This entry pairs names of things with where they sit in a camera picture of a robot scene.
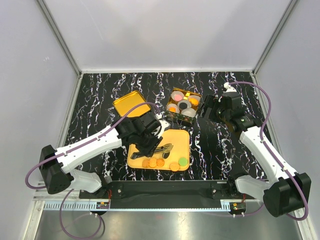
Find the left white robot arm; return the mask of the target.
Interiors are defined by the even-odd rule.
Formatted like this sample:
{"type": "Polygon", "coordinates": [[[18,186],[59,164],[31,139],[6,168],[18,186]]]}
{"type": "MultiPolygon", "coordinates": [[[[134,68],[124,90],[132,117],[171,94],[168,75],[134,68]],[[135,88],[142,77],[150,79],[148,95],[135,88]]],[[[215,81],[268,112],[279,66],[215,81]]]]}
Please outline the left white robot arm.
{"type": "Polygon", "coordinates": [[[126,145],[135,145],[144,157],[151,157],[170,124],[157,114],[147,112],[139,117],[122,117],[114,125],[68,146],[41,150],[39,167],[47,193],[58,194],[66,189],[83,190],[97,198],[108,193],[107,180],[96,172],[77,167],[92,158],[126,145]]]}

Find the green gold cookie tin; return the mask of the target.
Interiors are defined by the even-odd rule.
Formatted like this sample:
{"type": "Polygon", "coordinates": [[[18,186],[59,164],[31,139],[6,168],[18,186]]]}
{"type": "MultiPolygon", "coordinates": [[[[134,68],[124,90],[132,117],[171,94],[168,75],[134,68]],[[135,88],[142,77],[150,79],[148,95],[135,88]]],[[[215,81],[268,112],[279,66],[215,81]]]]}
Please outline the green gold cookie tin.
{"type": "Polygon", "coordinates": [[[202,95],[175,87],[165,107],[166,120],[192,127],[197,120],[202,95]]]}

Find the metal serving tongs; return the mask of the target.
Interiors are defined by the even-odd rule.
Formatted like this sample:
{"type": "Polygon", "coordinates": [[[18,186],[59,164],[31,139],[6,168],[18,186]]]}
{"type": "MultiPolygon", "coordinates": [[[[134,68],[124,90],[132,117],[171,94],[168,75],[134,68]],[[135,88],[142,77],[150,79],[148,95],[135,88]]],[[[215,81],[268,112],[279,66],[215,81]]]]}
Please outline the metal serving tongs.
{"type": "MultiPolygon", "coordinates": [[[[159,146],[157,147],[153,154],[156,155],[156,154],[161,154],[162,157],[163,157],[163,153],[167,153],[167,152],[170,152],[172,151],[174,145],[171,144],[171,143],[168,143],[168,144],[165,144],[163,146],[159,146]]],[[[138,159],[138,158],[141,158],[141,157],[144,157],[145,155],[143,155],[141,152],[134,152],[132,155],[131,155],[131,159],[135,160],[135,159],[138,159]]]]}

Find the black sandwich cookie bottom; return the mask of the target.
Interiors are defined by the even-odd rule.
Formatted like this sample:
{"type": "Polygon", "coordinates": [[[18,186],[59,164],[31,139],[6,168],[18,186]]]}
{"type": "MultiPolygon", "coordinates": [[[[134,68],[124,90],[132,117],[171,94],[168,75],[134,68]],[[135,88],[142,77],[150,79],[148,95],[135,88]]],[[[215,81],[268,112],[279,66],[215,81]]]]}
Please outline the black sandwich cookie bottom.
{"type": "Polygon", "coordinates": [[[162,155],[163,159],[167,159],[169,156],[170,156],[170,152],[165,152],[162,155]]]}

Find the black sandwich cookie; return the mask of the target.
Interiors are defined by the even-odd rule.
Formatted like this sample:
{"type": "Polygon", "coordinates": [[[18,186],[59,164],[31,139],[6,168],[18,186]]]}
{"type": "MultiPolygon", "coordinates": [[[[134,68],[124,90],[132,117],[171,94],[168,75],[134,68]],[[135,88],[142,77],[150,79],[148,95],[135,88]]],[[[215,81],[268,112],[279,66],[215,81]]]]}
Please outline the black sandwich cookie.
{"type": "Polygon", "coordinates": [[[180,108],[181,110],[185,110],[185,109],[190,108],[190,104],[187,103],[186,101],[181,101],[181,102],[179,102],[178,106],[179,106],[179,108],[180,108]]]}
{"type": "Polygon", "coordinates": [[[169,156],[170,156],[170,152],[165,152],[162,155],[163,159],[167,159],[169,156]]]}

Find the pink sandwich cookie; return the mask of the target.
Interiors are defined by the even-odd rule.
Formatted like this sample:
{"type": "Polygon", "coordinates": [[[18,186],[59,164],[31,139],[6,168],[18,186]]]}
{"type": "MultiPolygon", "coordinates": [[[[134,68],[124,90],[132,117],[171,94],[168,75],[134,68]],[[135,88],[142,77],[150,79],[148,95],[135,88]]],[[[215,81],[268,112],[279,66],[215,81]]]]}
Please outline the pink sandwich cookie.
{"type": "Polygon", "coordinates": [[[176,102],[181,101],[183,98],[184,98],[184,97],[181,96],[181,95],[179,95],[179,94],[175,94],[175,95],[173,96],[173,99],[174,99],[176,102]]]}

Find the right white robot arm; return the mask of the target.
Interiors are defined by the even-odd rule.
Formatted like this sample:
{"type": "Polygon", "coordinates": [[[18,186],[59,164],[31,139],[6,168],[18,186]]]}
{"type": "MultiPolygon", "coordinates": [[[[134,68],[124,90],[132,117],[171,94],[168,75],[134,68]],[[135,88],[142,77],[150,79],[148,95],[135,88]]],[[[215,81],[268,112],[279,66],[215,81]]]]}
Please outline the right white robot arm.
{"type": "Polygon", "coordinates": [[[228,195],[239,198],[249,195],[261,202],[273,217],[287,215],[303,221],[309,215],[308,200],[311,178],[307,173],[298,173],[280,155],[264,135],[266,122],[259,124],[255,117],[246,113],[240,93],[233,82],[224,84],[221,95],[207,95],[199,115],[215,123],[225,124],[237,136],[258,161],[267,180],[250,175],[238,175],[227,185],[228,195]]]}

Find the orange fish cookie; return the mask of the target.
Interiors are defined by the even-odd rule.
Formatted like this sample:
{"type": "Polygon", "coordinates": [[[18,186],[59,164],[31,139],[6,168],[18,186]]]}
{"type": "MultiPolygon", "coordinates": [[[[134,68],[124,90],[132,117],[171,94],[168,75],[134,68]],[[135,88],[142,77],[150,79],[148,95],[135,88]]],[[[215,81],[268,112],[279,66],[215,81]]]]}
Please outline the orange fish cookie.
{"type": "Polygon", "coordinates": [[[174,106],[169,107],[168,110],[169,110],[170,112],[174,112],[174,113],[177,112],[177,108],[174,107],[174,106]]]}
{"type": "Polygon", "coordinates": [[[189,98],[188,101],[194,106],[199,104],[199,101],[196,98],[189,98]]]}

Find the orange fish cookie top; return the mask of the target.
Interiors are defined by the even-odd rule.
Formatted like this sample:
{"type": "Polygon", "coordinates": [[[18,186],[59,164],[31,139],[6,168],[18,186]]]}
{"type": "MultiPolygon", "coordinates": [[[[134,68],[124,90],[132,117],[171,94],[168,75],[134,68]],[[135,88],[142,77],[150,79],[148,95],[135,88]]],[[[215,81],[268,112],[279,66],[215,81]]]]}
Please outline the orange fish cookie top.
{"type": "Polygon", "coordinates": [[[199,101],[196,98],[189,98],[188,101],[194,106],[199,104],[199,101]]]}

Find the gold tin lid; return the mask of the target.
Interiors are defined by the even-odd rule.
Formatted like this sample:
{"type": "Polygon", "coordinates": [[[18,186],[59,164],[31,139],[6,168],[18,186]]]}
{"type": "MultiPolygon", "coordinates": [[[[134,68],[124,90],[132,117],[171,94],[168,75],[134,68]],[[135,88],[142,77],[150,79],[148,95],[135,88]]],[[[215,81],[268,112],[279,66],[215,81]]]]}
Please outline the gold tin lid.
{"type": "MultiPolygon", "coordinates": [[[[137,91],[134,90],[118,99],[116,99],[112,104],[117,111],[117,113],[123,117],[129,110],[131,110],[133,107],[137,106],[138,104],[146,102],[143,95],[137,91]]],[[[151,107],[148,104],[144,104],[142,106],[137,107],[135,110],[133,110],[128,117],[140,117],[141,115],[149,112],[151,110],[151,107]]]]}

